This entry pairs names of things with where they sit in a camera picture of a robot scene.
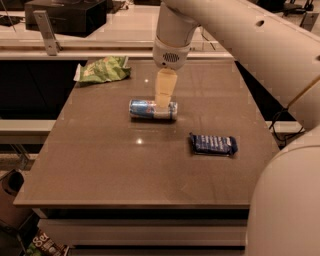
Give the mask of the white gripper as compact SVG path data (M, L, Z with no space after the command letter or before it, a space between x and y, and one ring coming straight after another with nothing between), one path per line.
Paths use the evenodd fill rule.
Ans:
M158 37L155 38L153 60L162 68L155 82L155 102L159 107L166 108L169 105L177 82L174 70L180 69L185 64L188 53L189 46L172 47L163 43Z

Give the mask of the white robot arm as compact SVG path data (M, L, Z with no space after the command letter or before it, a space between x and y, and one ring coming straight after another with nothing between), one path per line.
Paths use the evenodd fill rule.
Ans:
M320 256L320 39L248 0L162 0L154 59L179 69L202 26L305 128L265 167L245 256Z

